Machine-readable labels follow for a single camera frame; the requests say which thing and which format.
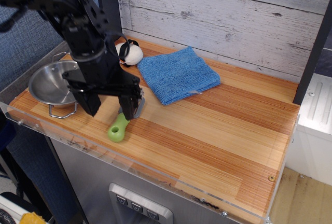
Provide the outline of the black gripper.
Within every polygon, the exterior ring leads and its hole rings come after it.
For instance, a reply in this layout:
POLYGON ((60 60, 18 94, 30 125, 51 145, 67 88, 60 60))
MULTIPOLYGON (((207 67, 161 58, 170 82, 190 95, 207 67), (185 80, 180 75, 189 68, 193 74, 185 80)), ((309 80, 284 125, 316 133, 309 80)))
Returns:
POLYGON ((99 95, 116 96, 126 120, 138 118, 142 98, 140 79, 125 70, 116 52, 72 53, 77 69, 63 73, 69 89, 84 111, 95 116, 101 101, 99 95))

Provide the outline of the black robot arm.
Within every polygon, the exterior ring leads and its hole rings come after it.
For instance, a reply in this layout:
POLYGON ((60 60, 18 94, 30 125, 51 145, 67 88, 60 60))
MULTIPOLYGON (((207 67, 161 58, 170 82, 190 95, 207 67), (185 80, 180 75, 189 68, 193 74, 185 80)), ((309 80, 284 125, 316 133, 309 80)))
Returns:
POLYGON ((142 100, 140 79, 120 66, 109 20, 93 0, 1 0, 16 12, 1 24, 1 31, 12 28, 28 9, 36 10, 67 42, 78 69, 65 72, 69 90, 86 113, 94 116, 99 95, 117 96, 127 120, 134 118, 142 100))

